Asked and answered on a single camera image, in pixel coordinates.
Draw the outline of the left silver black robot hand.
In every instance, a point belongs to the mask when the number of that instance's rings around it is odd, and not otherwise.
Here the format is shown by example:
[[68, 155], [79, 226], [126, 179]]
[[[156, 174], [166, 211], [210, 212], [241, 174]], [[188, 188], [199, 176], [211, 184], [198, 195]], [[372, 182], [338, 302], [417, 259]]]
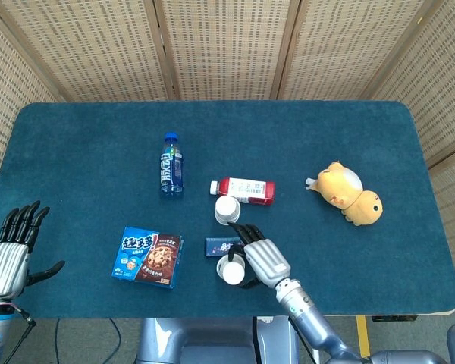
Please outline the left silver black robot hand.
[[41, 207], [37, 200], [21, 208], [12, 209], [0, 227], [0, 300], [13, 300], [25, 287], [47, 280], [62, 270], [65, 261], [51, 268], [31, 274], [30, 257], [34, 251], [48, 206]]

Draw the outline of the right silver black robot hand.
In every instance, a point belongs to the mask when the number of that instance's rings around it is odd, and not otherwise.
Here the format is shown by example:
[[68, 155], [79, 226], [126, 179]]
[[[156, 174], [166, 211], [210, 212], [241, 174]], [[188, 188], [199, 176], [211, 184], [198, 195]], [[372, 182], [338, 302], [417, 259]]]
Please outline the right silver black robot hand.
[[290, 277], [291, 267], [275, 244], [253, 224], [236, 224], [229, 222], [241, 240], [241, 244], [234, 244], [227, 253], [227, 260], [234, 261], [238, 255], [245, 259], [256, 278], [246, 284], [238, 284], [243, 289], [249, 289], [257, 284], [275, 288], [275, 286]]

